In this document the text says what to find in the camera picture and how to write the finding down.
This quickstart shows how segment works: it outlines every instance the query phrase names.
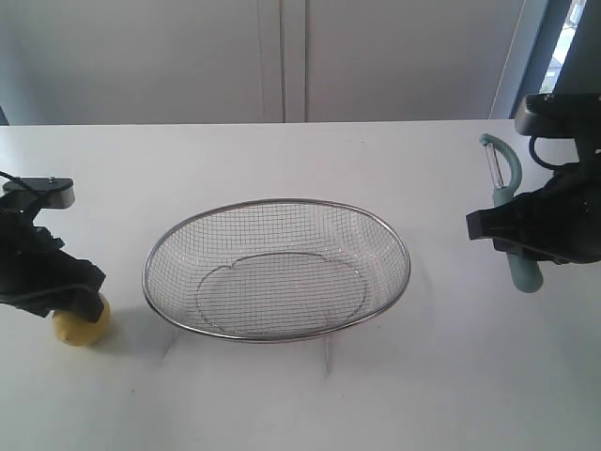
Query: metal mesh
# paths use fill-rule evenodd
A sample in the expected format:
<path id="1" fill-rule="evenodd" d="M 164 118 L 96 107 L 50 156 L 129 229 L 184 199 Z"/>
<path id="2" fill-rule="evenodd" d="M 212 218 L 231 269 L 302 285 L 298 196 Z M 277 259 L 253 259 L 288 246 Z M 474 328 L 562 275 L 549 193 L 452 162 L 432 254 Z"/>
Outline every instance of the metal mesh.
<path id="1" fill-rule="evenodd" d="M 162 316 L 204 334 L 285 341 L 331 332 L 394 303 L 408 253 L 375 216 L 318 201 L 210 211 L 168 232 L 144 273 Z"/>

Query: basket rim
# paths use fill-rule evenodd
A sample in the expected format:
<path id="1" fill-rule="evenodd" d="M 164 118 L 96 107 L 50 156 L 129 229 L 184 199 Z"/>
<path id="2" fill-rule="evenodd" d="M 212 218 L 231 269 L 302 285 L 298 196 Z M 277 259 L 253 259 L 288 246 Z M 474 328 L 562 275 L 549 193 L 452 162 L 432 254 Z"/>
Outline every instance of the basket rim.
<path id="1" fill-rule="evenodd" d="M 337 324 L 337 325 L 331 326 L 331 327 L 315 329 L 314 331 L 308 331 L 305 333 L 296 332 L 296 333 L 269 335 L 269 336 L 251 335 L 251 334 L 249 334 L 248 336 L 241 336 L 241 335 L 236 335 L 236 334 L 224 334 L 224 333 L 219 333 L 219 332 L 212 332 L 212 331 L 197 329 L 192 326 L 183 324 L 175 319 L 170 318 L 165 313 L 163 313 L 161 311 L 161 309 L 159 307 L 157 307 L 157 305 L 154 304 L 154 302 L 151 299 L 149 289 L 147 286 L 148 270 L 150 268 L 152 260 L 154 259 L 155 254 L 157 253 L 159 248 L 167 241 L 167 239 L 173 233 L 175 233 L 176 231 L 180 230 L 182 227 L 184 227 L 194 221 L 197 221 L 199 219 L 203 219 L 203 218 L 206 218 L 209 216 L 213 216 L 215 214 L 219 214 L 219 213 L 223 213 L 223 212 L 231 211 L 231 210 L 239 210 L 239 209 L 246 208 L 246 207 L 253 207 L 256 205 L 266 205 L 266 204 L 308 204 L 308 205 L 321 205 L 321 206 L 327 206 L 327 207 L 335 207 L 335 208 L 355 211 L 359 214 L 367 216 L 370 219 L 376 221 L 380 226 L 382 226 L 386 231 L 388 231 L 388 233 L 393 237 L 393 239 L 399 245 L 399 247 L 401 249 L 401 253 L 403 254 L 403 257 L 406 260 L 407 276 L 404 278 L 403 284 L 401 285 L 400 289 L 391 297 L 390 300 L 388 300 L 386 303 L 381 305 L 379 308 L 369 311 L 364 315 L 358 316 L 351 321 L 342 322 L 340 324 Z M 203 212 L 195 214 L 187 219 L 184 219 L 183 221 L 181 221 L 181 222 L 177 223 L 176 225 L 174 225 L 173 227 L 171 227 L 164 234 L 162 234 L 162 236 L 155 243 L 155 245 L 152 247 L 152 249 L 148 253 L 148 256 L 146 257 L 146 263 L 144 264 L 144 268 L 142 270 L 142 291 L 144 292 L 144 297 L 146 299 L 146 302 L 148 303 L 148 305 L 150 306 L 150 308 L 152 310 L 154 310 L 160 317 L 162 317 L 166 321 L 168 321 L 168 322 L 174 324 L 175 326 L 177 326 L 181 329 L 184 329 L 186 331 L 194 332 L 196 334 L 207 335 L 207 336 L 214 336 L 217 338 L 223 338 L 223 339 L 231 340 L 231 341 L 244 342 L 244 343 L 286 343 L 286 342 L 293 342 L 293 341 L 301 341 L 301 340 L 305 340 L 305 339 L 312 339 L 312 338 L 317 338 L 319 336 L 332 334 L 334 332 L 341 331 L 348 327 L 365 322 L 371 318 L 376 317 L 377 315 L 380 315 L 381 313 L 383 313 L 386 310 L 388 310 L 389 308 L 391 308 L 401 298 L 401 296 L 403 296 L 403 293 L 405 293 L 405 290 L 407 289 L 410 277 L 411 277 L 411 259 L 410 259 L 410 255 L 409 255 L 407 246 L 403 243 L 403 241 L 401 240 L 399 235 L 394 231 L 394 229 L 388 223 L 386 223 L 384 220 L 382 220 L 378 216 L 376 216 L 374 213 L 371 213 L 367 210 L 360 209 L 358 207 L 354 207 L 352 205 L 348 205 L 348 204 L 344 204 L 344 203 L 340 203 L 340 202 L 334 202 L 334 201 L 330 201 L 330 200 L 318 200 L 318 199 L 295 198 L 295 197 L 277 197 L 277 198 L 266 198 L 266 199 L 259 199 L 259 200 L 249 200 L 249 201 L 245 201 L 245 202 L 239 202 L 239 203 L 235 203 L 235 204 L 225 205 L 225 206 L 219 207 L 217 209 L 203 211 Z"/>

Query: cable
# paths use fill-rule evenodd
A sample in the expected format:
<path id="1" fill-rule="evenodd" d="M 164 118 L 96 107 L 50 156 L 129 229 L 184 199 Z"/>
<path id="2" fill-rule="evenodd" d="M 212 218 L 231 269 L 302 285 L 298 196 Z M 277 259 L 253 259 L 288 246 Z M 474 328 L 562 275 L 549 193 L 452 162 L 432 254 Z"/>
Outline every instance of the cable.
<path id="1" fill-rule="evenodd" d="M 0 171 L 0 177 L 4 177 L 5 179 L 12 181 L 13 183 L 16 183 L 17 185 L 27 190 L 29 193 L 33 194 L 37 199 L 45 200 L 42 194 L 34 190 L 30 185 L 28 185 L 18 177 L 11 176 L 10 174 L 3 171 Z"/>
<path id="2" fill-rule="evenodd" d="M 534 143 L 536 142 L 536 136 L 530 138 L 530 142 L 528 143 L 528 151 L 530 152 L 530 156 L 532 159 L 539 165 L 548 169 L 549 171 L 555 171 L 557 169 L 561 169 L 562 167 L 558 164 L 547 163 L 536 154 L 536 150 L 534 149 Z"/>

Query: yellow potato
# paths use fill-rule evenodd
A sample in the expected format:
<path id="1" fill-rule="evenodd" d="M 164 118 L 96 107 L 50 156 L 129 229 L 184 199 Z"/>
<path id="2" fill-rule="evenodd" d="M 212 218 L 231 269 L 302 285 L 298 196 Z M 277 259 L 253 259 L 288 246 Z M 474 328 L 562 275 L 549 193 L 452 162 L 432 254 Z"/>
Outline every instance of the yellow potato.
<path id="1" fill-rule="evenodd" d="M 100 295 L 104 310 L 98 322 L 89 322 L 71 312 L 56 310 L 53 313 L 54 334 L 60 341 L 71 346 L 89 346 L 100 339 L 109 326 L 111 308 L 104 296 Z"/>

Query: stainless steel basket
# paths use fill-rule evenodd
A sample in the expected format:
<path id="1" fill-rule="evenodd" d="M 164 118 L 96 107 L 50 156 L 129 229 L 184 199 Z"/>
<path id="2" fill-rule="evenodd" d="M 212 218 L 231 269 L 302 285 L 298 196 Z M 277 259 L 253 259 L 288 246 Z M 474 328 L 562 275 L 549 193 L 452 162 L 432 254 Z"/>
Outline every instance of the stainless steel basket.
<path id="1" fill-rule="evenodd" d="M 355 207 L 306 199 L 246 202 L 169 230 L 150 252 L 150 306 L 200 334 L 293 341 L 370 319 L 409 280 L 389 225 Z"/>

